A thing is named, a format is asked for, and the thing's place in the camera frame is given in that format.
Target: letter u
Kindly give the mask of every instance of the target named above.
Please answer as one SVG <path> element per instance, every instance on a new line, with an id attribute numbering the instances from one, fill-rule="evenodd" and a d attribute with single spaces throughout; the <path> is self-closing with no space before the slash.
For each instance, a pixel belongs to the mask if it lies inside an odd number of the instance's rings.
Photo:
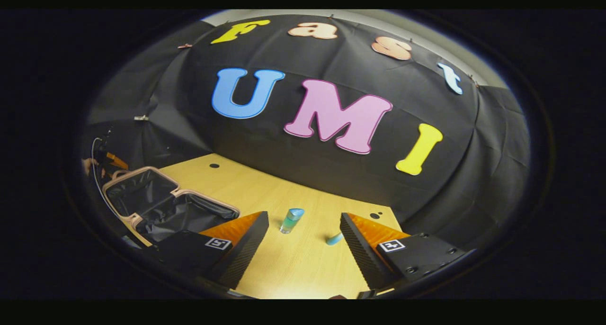
<path id="1" fill-rule="evenodd" d="M 249 103 L 238 105 L 232 100 L 238 80 L 248 72 L 242 68 L 225 68 L 217 72 L 219 81 L 214 88 L 212 105 L 217 113 L 230 118 L 252 118 L 259 115 L 267 106 L 271 90 L 276 81 L 284 78 L 284 73 L 275 70 L 258 70 L 255 92 Z"/>

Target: suitcase handle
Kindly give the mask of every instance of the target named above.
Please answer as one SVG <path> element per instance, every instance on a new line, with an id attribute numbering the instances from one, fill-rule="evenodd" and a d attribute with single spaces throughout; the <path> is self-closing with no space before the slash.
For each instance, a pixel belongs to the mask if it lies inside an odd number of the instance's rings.
<path id="1" fill-rule="evenodd" d="M 112 180 L 115 180 L 119 174 L 126 174 L 126 173 L 129 173 L 129 172 L 130 172 L 130 171 L 128 171 L 128 170 L 117 170 L 117 171 L 116 171 L 116 172 L 114 172 L 114 174 L 112 175 Z"/>

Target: hand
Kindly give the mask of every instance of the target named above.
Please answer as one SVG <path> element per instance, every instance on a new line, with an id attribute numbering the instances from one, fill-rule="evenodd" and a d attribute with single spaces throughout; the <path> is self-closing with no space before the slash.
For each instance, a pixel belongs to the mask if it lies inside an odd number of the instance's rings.
<path id="1" fill-rule="evenodd" d="M 99 163 L 92 158 L 88 158 L 88 159 L 82 159 L 82 166 L 84 167 L 84 172 L 86 173 L 87 176 L 89 176 L 90 174 L 90 167 L 93 165 L 93 163 L 95 165 L 99 165 Z M 106 176 L 106 169 L 102 168 L 101 169 L 101 178 L 104 178 Z"/>

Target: suitcase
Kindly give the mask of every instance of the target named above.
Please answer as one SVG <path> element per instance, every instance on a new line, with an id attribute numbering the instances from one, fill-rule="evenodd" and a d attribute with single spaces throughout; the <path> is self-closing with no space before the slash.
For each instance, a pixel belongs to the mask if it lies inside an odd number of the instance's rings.
<path id="1" fill-rule="evenodd" d="M 199 233 L 240 216 L 234 206 L 180 189 L 154 167 L 117 171 L 102 192 L 113 213 L 147 247 L 182 230 Z"/>

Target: letter m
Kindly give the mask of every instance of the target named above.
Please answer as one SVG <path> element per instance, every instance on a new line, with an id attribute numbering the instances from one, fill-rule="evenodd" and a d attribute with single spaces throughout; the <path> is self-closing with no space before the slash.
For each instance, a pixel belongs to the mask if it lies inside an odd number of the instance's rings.
<path id="1" fill-rule="evenodd" d="M 284 131 L 297 137 L 313 135 L 312 120 L 316 117 L 320 140 L 325 142 L 348 126 L 346 133 L 335 140 L 340 148 L 358 153 L 370 153 L 370 140 L 383 114 L 391 111 L 392 103 L 373 95 L 357 99 L 342 109 L 337 88 L 333 83 L 320 80 L 305 80 L 307 89 L 303 103 L 294 118 L 286 124 Z"/>

